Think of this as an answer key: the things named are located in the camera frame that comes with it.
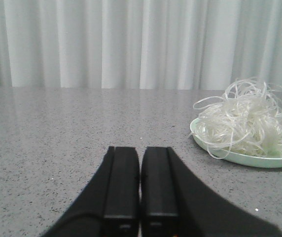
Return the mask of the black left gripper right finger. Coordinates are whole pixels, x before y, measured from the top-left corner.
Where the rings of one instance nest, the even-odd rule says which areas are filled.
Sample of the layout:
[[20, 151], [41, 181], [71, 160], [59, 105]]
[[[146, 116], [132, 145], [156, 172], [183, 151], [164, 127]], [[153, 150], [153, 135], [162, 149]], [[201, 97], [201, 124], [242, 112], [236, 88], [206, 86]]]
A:
[[141, 207], [144, 237], [282, 237], [205, 185], [171, 147], [146, 148]]

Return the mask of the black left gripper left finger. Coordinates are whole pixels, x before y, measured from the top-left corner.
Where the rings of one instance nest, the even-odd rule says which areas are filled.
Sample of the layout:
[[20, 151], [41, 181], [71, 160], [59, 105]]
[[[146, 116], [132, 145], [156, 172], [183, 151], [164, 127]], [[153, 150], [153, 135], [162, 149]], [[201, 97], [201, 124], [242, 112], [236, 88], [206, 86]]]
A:
[[136, 237], [139, 158], [133, 147], [109, 147], [103, 162], [46, 237]]

